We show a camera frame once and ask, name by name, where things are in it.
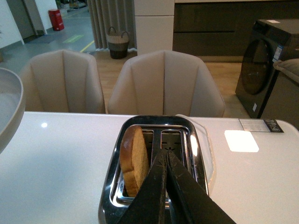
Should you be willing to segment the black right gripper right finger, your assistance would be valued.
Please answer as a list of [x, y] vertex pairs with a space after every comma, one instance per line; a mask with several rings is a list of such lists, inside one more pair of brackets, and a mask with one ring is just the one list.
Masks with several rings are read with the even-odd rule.
[[195, 181], [172, 151], [167, 151], [167, 184], [173, 224], [234, 224]]

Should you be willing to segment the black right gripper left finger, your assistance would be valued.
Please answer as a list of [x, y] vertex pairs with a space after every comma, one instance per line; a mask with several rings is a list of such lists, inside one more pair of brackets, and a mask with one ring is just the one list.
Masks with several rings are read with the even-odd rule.
[[136, 197], [118, 223], [163, 224], [165, 217], [166, 180], [166, 151], [160, 150]]

